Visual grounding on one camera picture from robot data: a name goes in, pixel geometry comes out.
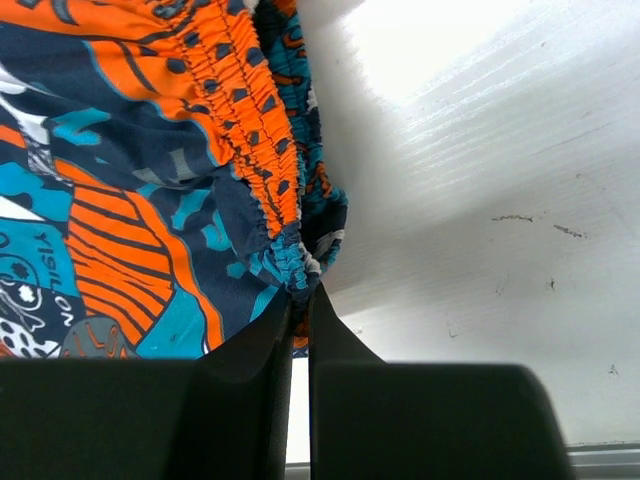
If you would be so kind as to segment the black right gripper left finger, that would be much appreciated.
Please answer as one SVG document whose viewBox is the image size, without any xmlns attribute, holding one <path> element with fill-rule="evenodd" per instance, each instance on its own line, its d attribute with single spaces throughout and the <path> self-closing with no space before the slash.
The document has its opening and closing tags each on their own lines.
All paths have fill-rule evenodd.
<svg viewBox="0 0 640 480">
<path fill-rule="evenodd" d="M 5 360 L 5 479 L 280 479 L 292 334 L 278 292 L 198 360 Z"/>
</svg>

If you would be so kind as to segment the colourful patterned shorts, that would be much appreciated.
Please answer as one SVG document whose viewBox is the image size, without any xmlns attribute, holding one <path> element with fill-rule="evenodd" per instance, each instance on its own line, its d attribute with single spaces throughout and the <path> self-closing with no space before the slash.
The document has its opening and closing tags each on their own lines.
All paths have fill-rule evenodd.
<svg viewBox="0 0 640 480">
<path fill-rule="evenodd" d="M 295 2 L 2 3 L 3 357 L 304 357 L 346 213 Z"/>
</svg>

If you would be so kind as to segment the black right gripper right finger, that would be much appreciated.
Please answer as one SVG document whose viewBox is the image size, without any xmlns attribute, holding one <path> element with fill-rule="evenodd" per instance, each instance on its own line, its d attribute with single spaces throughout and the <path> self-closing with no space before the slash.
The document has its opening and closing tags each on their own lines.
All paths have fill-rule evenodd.
<svg viewBox="0 0 640 480">
<path fill-rule="evenodd" d="M 512 364 L 381 359 L 337 316 L 324 288 L 310 310 L 310 452 L 315 444 L 386 445 L 397 438 L 556 440 L 538 378 Z"/>
</svg>

